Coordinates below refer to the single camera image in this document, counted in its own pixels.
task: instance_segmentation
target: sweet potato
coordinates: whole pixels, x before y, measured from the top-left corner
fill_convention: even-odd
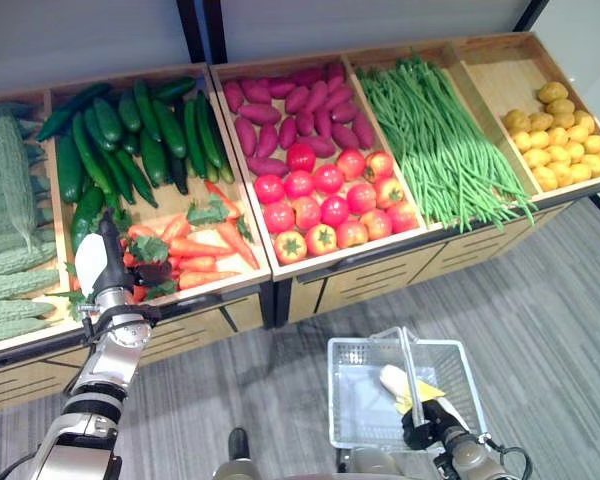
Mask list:
[[[266,125],[267,123],[277,123],[282,116],[277,108],[271,105],[255,104],[242,105],[238,112],[240,115],[251,120],[256,125]]]
[[[297,136],[295,119],[293,117],[285,118],[280,125],[280,134],[278,135],[280,146],[286,150],[295,143]]]
[[[233,122],[240,140],[240,147],[245,157],[250,157],[256,151],[256,130],[249,120],[244,117],[238,117]]]

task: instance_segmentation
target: carrot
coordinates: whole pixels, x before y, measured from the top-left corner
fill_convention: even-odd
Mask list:
[[[240,275],[240,272],[194,272],[194,271],[183,271],[180,274],[180,280],[178,286],[180,290],[186,290],[187,288],[197,287],[209,282],[215,282],[216,280],[222,280],[224,278],[233,277],[234,275]]]
[[[169,247],[169,255],[172,257],[215,257],[217,255],[230,255],[232,249],[198,243],[188,238],[174,238]]]
[[[193,257],[180,263],[183,270],[195,270],[197,272],[215,272],[216,259],[213,257]]]
[[[165,227],[160,238],[168,245],[174,238],[186,237],[190,231],[191,225],[189,225],[187,217],[184,214],[180,214],[173,217],[173,220]]]
[[[258,269],[258,261],[253,256],[249,245],[246,244],[240,232],[233,223],[225,222],[216,227],[222,239],[229,244],[254,270]]]
[[[229,210],[229,216],[227,218],[229,218],[231,220],[236,220],[236,219],[238,219],[240,217],[240,210],[229,199],[229,197],[227,197],[224,193],[222,193],[222,190],[220,190],[218,187],[216,187],[209,180],[205,180],[204,181],[204,185],[207,187],[207,191],[209,193],[213,193],[214,195],[218,195],[222,199],[222,203],[224,203],[224,206],[227,207],[227,210]]]

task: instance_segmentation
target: green leaf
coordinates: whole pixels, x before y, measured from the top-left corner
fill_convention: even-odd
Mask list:
[[[130,252],[140,262],[164,262],[169,256],[169,247],[156,237],[138,237],[131,244]]]
[[[240,235],[242,235],[242,238],[253,243],[253,235],[251,235],[251,230],[244,219],[244,215],[240,215],[240,218],[238,218],[238,221],[236,222],[236,227],[238,228]]]
[[[218,195],[209,195],[209,206],[200,208],[195,203],[191,204],[187,212],[187,220],[196,227],[210,223],[223,223],[229,216],[229,210],[224,206],[222,198]]]

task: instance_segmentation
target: white wall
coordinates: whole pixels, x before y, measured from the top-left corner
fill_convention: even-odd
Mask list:
[[[0,0],[0,91],[188,62],[175,0]]]

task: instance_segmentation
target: potato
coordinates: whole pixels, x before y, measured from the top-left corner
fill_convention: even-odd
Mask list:
[[[549,146],[549,134],[547,132],[531,132],[529,134],[531,148],[547,148]]]
[[[576,119],[573,116],[573,113],[556,113],[553,116],[551,126],[569,128],[572,127],[574,123],[576,123]]]
[[[532,148],[522,156],[529,168],[543,167],[551,161],[551,155],[539,148]]]
[[[549,190],[555,190],[558,188],[558,179],[553,170],[547,167],[534,168],[531,173],[536,177],[536,180],[540,184],[540,188],[543,191],[548,192]]]
[[[584,141],[584,149],[587,153],[600,153],[600,135],[591,135]]]
[[[536,112],[529,115],[531,130],[546,130],[553,123],[553,115],[545,112]]]
[[[567,98],[568,96],[569,92],[567,91],[567,88],[560,82],[545,83],[544,86],[538,90],[538,100],[542,103],[551,103],[555,100]]]
[[[584,147],[582,144],[577,142],[567,142],[564,148],[567,152],[569,152],[572,164],[580,163],[580,160],[584,156]]]
[[[551,115],[555,115],[556,113],[573,113],[575,109],[576,106],[573,104],[573,102],[571,100],[567,100],[566,98],[554,100],[549,105],[544,107],[544,111],[550,113]]]
[[[562,127],[552,128],[547,134],[549,135],[549,145],[564,147],[569,141],[569,135],[567,135],[567,131]]]

